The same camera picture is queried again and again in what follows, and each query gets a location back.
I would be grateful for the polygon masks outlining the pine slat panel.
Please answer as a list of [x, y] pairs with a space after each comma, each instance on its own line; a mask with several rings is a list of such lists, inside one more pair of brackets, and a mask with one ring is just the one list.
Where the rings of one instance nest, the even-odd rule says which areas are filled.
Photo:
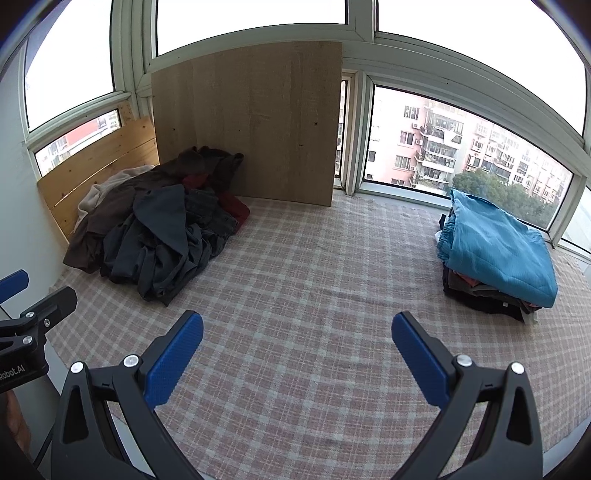
[[95, 184], [118, 172], [159, 163], [152, 120], [146, 116], [66, 159], [37, 182], [42, 199], [64, 240], [78, 219], [78, 204]]

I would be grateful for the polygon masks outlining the folded teal garment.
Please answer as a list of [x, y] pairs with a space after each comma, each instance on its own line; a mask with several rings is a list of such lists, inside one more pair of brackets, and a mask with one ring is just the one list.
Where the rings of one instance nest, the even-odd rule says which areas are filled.
[[451, 211], [437, 242], [451, 270], [537, 307], [558, 294], [552, 259], [540, 231], [489, 200], [453, 189]]

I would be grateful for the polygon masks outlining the dark blue-grey garment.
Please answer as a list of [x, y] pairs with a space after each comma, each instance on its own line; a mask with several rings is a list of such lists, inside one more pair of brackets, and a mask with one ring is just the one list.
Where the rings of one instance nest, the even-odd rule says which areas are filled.
[[181, 185], [151, 190], [104, 238], [100, 275], [167, 306], [221, 254], [237, 225], [212, 193]]

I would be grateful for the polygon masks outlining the beige knit garment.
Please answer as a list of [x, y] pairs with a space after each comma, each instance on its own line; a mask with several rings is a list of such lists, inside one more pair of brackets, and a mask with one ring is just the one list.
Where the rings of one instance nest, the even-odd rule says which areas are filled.
[[154, 165], [142, 165], [138, 167], [127, 168], [110, 176], [102, 183], [93, 184], [90, 187], [88, 193], [82, 198], [77, 206], [78, 216], [74, 228], [78, 227], [81, 221], [105, 199], [106, 195], [111, 190], [127, 180], [149, 172], [153, 168]]

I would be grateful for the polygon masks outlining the large plywood board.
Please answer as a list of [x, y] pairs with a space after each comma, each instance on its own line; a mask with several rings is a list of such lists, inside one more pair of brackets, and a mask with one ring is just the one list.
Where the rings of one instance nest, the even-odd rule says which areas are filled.
[[245, 156], [240, 196], [329, 206], [342, 44], [298, 41], [205, 55], [151, 75], [161, 161], [192, 146]]

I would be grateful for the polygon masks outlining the pink plaid table cloth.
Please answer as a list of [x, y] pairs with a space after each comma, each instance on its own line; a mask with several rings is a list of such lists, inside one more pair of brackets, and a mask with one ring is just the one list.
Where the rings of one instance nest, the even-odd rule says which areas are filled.
[[437, 415], [391, 336], [410, 311], [455, 354], [521, 362], [550, 449], [590, 414], [590, 287], [552, 252], [559, 286], [533, 325], [448, 298], [438, 216], [366, 198], [329, 208], [267, 200], [169, 305], [67, 270], [78, 296], [49, 340], [91, 367], [142, 352], [185, 311], [204, 340], [158, 415], [195, 468], [217, 479], [388, 479]]

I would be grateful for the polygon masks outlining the red garment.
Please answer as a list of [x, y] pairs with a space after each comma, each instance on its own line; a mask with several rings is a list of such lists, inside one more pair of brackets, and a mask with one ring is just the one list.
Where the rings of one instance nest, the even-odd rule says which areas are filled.
[[[209, 187], [209, 177], [211, 175], [207, 173], [188, 175], [182, 180], [182, 185], [188, 189], [205, 189]], [[235, 227], [235, 232], [245, 224], [245, 221], [249, 219], [250, 210], [249, 207], [240, 201], [235, 195], [229, 191], [223, 191], [216, 193], [215, 196], [221, 202], [221, 208], [224, 212], [235, 218], [238, 225]]]

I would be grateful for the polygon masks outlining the brown fleece garment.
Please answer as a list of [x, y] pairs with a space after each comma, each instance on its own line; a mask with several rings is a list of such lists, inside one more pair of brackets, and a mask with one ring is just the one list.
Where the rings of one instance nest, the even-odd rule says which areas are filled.
[[182, 180], [186, 176], [201, 173], [211, 175], [209, 187], [191, 190], [204, 190], [214, 195], [229, 191], [231, 181], [244, 159], [242, 153], [231, 154], [207, 146], [191, 147], [149, 172], [125, 181], [111, 190], [74, 229], [63, 264], [86, 273], [95, 272], [103, 260], [105, 236], [132, 213], [136, 197], [149, 190], [177, 184], [183, 186]]

